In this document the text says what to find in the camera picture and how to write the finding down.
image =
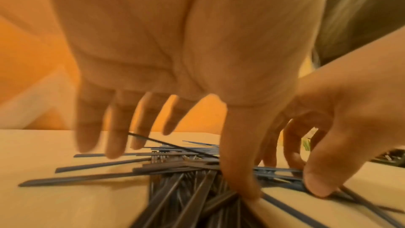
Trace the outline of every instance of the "table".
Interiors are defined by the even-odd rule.
[[[219,142],[218,135],[208,133],[174,133],[170,136],[152,133],[151,137],[183,146],[191,144],[182,140]],[[103,134],[102,143],[95,152],[103,152],[105,138],[106,134]],[[147,146],[158,145],[147,143]],[[286,167],[282,151],[279,147],[278,166]],[[127,228],[147,204],[147,176],[59,187],[17,187],[29,179],[128,172],[142,165],[135,163],[54,174],[57,167],[107,161],[104,157],[73,158],[76,153],[71,131],[0,130],[0,227]],[[123,160],[130,158],[134,157],[121,157]],[[367,163],[347,186],[373,203],[405,208],[405,168]],[[361,206],[320,200],[280,188],[264,191],[331,228],[389,227]],[[268,227],[307,227],[263,200],[248,202],[248,205]],[[391,215],[405,223],[405,215]]]

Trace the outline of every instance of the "orange wall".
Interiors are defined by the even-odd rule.
[[[0,0],[0,119],[5,118],[1,117],[1,113],[7,103],[35,88],[38,81],[60,68],[65,70],[69,81],[76,86],[78,70],[48,0]],[[310,61],[306,60],[302,73],[308,73],[311,69]],[[162,129],[172,101],[173,98],[170,98],[164,106],[153,131]],[[19,108],[13,115],[24,111],[24,108]],[[209,95],[190,111],[176,131],[220,134],[225,114],[226,106],[216,96]],[[33,121],[23,128],[69,129],[70,126],[60,115],[55,108],[47,110],[33,117]]]

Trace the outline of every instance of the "skin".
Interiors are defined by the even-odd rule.
[[[325,0],[52,0],[81,70],[76,140],[98,143],[111,109],[106,148],[121,156],[133,113],[147,136],[163,104],[177,95],[170,134],[209,93],[227,105],[221,168],[231,188],[258,198],[252,166],[276,115],[293,98]],[[135,139],[132,148],[145,141]]]
[[[284,129],[288,164],[304,169],[306,187],[328,196],[368,160],[405,141],[405,27],[300,79],[297,93],[263,142],[266,165],[276,162]],[[307,163],[301,138],[312,128]]]

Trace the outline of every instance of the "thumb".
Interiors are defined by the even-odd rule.
[[[248,199],[260,197],[254,160],[274,113],[268,105],[228,107],[219,145],[220,165],[231,189]]]
[[[367,133],[334,124],[311,152],[304,167],[306,188],[318,197],[326,197],[352,177],[364,163],[385,150],[364,134]]]

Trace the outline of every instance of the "stack of dark sticks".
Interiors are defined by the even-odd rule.
[[[131,227],[136,228],[261,228],[264,225],[245,206],[239,195],[230,190],[219,168],[218,146],[199,144],[200,147],[181,147],[163,141],[130,134],[163,144],[162,147],[150,147],[152,152],[127,153],[126,155],[148,156],[146,158],[95,163],[90,165],[57,168],[55,173],[75,171],[104,166],[113,166],[135,162],[148,162],[142,168],[132,172],[96,174],[86,176],[68,176],[59,178],[36,179],[21,183],[19,186],[50,186],[97,179],[111,179],[127,176],[150,176],[149,204],[134,220]],[[103,154],[78,154],[75,157],[99,157]],[[281,175],[277,172],[289,172]],[[302,171],[289,168],[255,167],[254,174],[263,187],[282,187],[309,193],[302,182]],[[325,228],[315,219],[299,212],[287,204],[263,194],[263,198],[298,218],[310,227]],[[386,206],[376,206],[363,199],[346,187],[330,196],[337,201],[362,204],[394,227],[405,226],[384,211],[405,212]]]

